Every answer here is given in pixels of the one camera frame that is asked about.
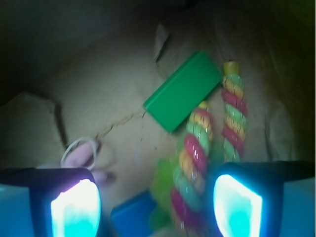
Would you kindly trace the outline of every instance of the glowing light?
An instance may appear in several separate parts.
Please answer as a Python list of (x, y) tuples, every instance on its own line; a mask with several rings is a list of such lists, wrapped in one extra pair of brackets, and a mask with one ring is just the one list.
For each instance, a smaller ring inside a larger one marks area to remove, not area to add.
[(262, 197), (230, 175), (221, 175), (214, 186), (214, 212), (224, 237), (258, 237)]
[(101, 214), (100, 193), (88, 179), (81, 180), (51, 202), (54, 237), (95, 237)]

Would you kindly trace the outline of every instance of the twisted rope toy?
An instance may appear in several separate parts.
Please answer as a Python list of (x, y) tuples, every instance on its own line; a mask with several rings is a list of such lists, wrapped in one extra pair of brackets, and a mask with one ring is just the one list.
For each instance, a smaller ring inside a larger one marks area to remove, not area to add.
[(202, 102), (191, 113), (184, 138), (184, 149), (179, 155), (179, 165), (173, 173), (171, 192), (174, 223), (186, 236), (200, 236), (205, 232), (201, 196), (205, 189), (207, 157), (213, 137), (213, 117)]
[(223, 129), (224, 161), (239, 162), (244, 153), (247, 107), (238, 63), (234, 61), (224, 63), (224, 74), (222, 97), (226, 103), (227, 114)]

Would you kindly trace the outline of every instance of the white loop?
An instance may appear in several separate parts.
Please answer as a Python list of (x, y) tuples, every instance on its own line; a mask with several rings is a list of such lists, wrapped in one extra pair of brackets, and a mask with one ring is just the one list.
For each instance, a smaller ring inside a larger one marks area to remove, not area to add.
[(81, 137), (77, 140), (75, 140), (72, 144), (70, 144), (70, 146), (66, 149), (65, 153), (63, 154), (63, 157), (60, 161), (60, 166), (62, 168), (65, 168), (65, 159), (69, 153), (69, 151), (76, 145), (78, 145), (79, 142), (89, 142), (91, 145), (92, 145), (92, 151), (93, 151), (93, 163), (88, 166), (88, 167), (85, 167), (87, 168), (88, 170), (92, 170), (95, 166), (95, 163), (96, 163), (96, 160), (97, 160), (97, 147), (98, 147), (98, 143), (93, 140), (92, 138), (90, 137)]

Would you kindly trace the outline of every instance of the green rectangular toy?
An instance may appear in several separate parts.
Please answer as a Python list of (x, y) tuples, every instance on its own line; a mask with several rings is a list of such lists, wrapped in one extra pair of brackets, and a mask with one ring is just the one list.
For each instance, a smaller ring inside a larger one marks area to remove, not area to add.
[(168, 132), (173, 132), (222, 80), (205, 52), (193, 54), (144, 103)]

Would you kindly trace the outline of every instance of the blue block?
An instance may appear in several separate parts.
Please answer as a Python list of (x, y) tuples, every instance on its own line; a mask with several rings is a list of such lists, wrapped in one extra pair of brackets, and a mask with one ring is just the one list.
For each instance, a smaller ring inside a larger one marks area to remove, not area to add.
[(157, 203), (149, 191), (145, 191), (115, 207), (111, 221), (120, 237), (147, 237), (153, 233), (149, 227), (149, 216)]

